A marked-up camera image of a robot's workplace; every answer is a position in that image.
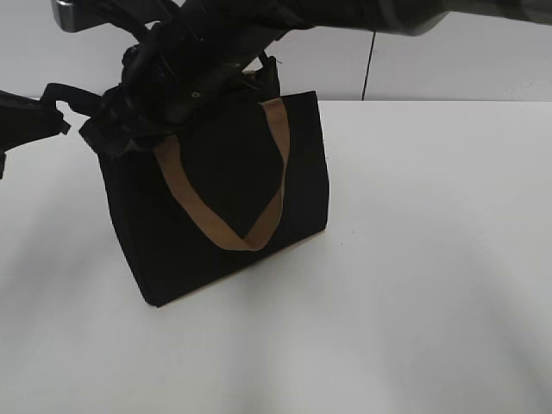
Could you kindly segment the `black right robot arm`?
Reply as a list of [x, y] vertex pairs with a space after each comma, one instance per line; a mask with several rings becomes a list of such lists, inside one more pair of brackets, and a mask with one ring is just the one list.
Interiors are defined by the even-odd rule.
[[112, 156], [152, 147], [192, 124], [227, 82], [293, 30], [315, 27], [421, 35], [448, 13], [548, 25], [548, 1], [186, 1], [164, 2], [151, 28], [112, 1], [104, 12], [137, 39], [120, 84], [107, 91], [80, 134]]

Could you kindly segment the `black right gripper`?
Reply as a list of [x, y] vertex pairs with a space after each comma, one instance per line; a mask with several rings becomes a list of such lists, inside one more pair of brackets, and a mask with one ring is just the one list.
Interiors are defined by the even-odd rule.
[[97, 154], [150, 151], [221, 96], [267, 94], [267, 27], [257, 22], [173, 16], [136, 35], [118, 98], [103, 99], [79, 130]]

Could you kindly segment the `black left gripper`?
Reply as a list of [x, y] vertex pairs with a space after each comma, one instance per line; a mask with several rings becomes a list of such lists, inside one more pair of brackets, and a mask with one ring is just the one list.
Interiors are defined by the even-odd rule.
[[58, 83], [48, 84], [39, 99], [1, 91], [1, 178], [9, 150], [68, 133], [70, 125], [57, 109], [57, 102], [68, 104], [80, 115], [93, 117], [101, 109], [102, 97]]

